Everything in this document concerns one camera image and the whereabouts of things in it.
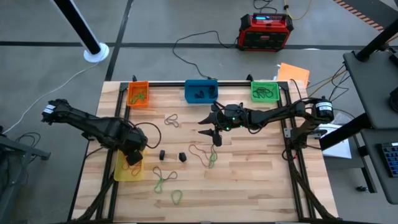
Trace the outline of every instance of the wooden table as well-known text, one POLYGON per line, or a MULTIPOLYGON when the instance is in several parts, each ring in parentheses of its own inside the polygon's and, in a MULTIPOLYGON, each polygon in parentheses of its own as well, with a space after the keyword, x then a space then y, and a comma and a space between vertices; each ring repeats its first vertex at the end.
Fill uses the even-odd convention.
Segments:
MULTIPOLYGON (((295 85, 288 83, 292 101, 298 100, 295 85)), ((297 83, 302 97, 306 97, 302 83, 297 83)), ((104 83, 97 116, 114 116, 119 84, 104 83)), ((244 107, 259 110, 277 107, 276 103, 253 103, 250 92, 248 87, 219 87, 218 101, 224 105, 243 102, 244 107)), ((288 165, 281 157, 285 145, 280 122, 268 124, 255 135, 249 134, 244 128, 223 132, 223 145, 216 147, 218 160, 214 168, 209 169, 189 153, 188 146, 196 144, 206 152, 210 151, 211 137, 197 133, 212 128, 212 125, 197 123, 208 116, 210 105, 189 105, 185 101, 182 87, 150 87, 149 96, 149 107, 132 109, 129 119, 133 123, 147 121, 158 125, 162 131, 162 142, 156 149, 146 149, 144 180, 119 183, 114 222, 298 220, 288 165), (164 124, 164 119, 174 113, 178 114, 178 128, 164 124), (162 162, 159 161, 160 150, 166 151, 162 162), (180 152, 187 155, 185 163, 178 159, 180 152), (177 180, 164 183, 162 194, 154 192, 159 179, 152 173, 155 166, 162 169, 163 175, 169 175, 173 170, 178 173, 177 180), (171 191, 177 189, 183 192, 180 205, 174 205, 170 197, 171 191)), ((121 117, 125 105, 126 97, 123 99, 121 117)), ((303 119, 296 119, 296 122, 300 126, 303 119)), ((149 138, 149 144, 154 145, 159 139, 158 132, 152 126, 142 125, 141 128, 149 138)), ((314 139, 309 139, 308 144, 319 146, 314 139)), ((97 142, 90 143, 88 153, 97 148, 97 142)), ((87 158, 72 218, 79 217, 100 191, 106 154, 107 151, 102 150, 87 158)), ((322 152, 306 148, 303 154, 311 189, 325 208, 337 217, 322 152)), ((305 196, 302 191, 300 193, 307 214, 305 196)), ((104 216, 108 211, 109 197, 110 191, 105 202, 104 216)))

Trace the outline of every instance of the red power station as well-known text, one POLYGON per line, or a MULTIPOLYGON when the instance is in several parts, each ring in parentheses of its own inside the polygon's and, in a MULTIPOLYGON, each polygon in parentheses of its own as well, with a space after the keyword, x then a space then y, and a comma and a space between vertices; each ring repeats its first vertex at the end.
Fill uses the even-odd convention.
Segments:
POLYGON ((241 18, 238 48, 278 52, 285 47, 292 30, 292 18, 286 14, 246 14, 241 18))

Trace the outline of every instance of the blue bin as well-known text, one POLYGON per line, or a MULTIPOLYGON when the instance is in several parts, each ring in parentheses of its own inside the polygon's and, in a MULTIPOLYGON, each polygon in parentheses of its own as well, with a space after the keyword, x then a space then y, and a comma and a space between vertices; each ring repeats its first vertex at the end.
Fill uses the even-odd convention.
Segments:
POLYGON ((217 98, 217 80, 185 81, 185 99, 188 103, 213 103, 217 98))

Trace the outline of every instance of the orange bin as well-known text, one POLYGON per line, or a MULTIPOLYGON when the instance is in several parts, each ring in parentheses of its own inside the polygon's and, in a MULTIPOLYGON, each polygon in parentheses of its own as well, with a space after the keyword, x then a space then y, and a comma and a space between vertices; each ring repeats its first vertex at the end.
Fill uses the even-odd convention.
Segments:
POLYGON ((149 101, 149 83, 131 82, 129 83, 129 94, 127 105, 131 108, 146 108, 149 101))

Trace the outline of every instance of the orange paper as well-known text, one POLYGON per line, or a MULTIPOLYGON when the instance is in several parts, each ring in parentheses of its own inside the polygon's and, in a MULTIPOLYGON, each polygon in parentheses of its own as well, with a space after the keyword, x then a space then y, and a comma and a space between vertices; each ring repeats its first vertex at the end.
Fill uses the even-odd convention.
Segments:
POLYGON ((293 65, 288 65, 286 63, 282 63, 280 65, 278 80, 303 80, 304 87, 306 88, 308 85, 308 79, 310 78, 310 71, 298 68, 293 65))

